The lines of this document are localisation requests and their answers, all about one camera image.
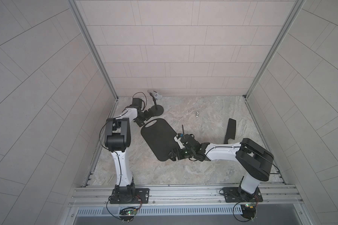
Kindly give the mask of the black cutting board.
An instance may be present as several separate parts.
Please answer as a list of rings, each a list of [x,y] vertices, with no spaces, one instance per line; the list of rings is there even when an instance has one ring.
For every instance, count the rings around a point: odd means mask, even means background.
[[[162,118],[149,121],[142,127],[141,135],[159,161],[167,161],[170,152],[180,148],[174,139],[177,133]]]

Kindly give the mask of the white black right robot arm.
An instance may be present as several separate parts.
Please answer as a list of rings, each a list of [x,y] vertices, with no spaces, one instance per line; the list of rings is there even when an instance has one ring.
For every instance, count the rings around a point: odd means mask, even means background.
[[[253,198],[259,184],[269,180],[274,156],[249,138],[235,144],[199,143],[192,135],[178,134],[174,141],[179,147],[168,157],[172,161],[194,158],[197,161],[229,160],[239,162],[247,174],[238,188],[241,198]]]

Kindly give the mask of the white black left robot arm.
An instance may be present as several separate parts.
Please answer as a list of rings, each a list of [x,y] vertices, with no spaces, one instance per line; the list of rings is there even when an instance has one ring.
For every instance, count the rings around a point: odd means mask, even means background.
[[[139,106],[130,105],[120,115],[106,119],[100,130],[99,138],[104,137],[99,141],[100,145],[111,153],[115,162],[116,193],[132,195],[135,192],[134,179],[125,152],[131,144],[130,123],[137,122],[141,127],[150,117],[151,115]]]

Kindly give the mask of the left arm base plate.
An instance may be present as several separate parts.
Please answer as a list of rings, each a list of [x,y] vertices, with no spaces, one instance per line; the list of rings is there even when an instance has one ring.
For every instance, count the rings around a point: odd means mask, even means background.
[[[110,204],[147,204],[149,188],[115,187],[109,197]]]

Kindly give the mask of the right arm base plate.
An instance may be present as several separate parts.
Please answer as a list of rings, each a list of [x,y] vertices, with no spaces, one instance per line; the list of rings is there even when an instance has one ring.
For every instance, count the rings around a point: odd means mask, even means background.
[[[256,188],[253,194],[249,194],[239,187],[224,187],[219,190],[219,194],[223,195],[225,202],[263,202],[262,194],[259,188]]]

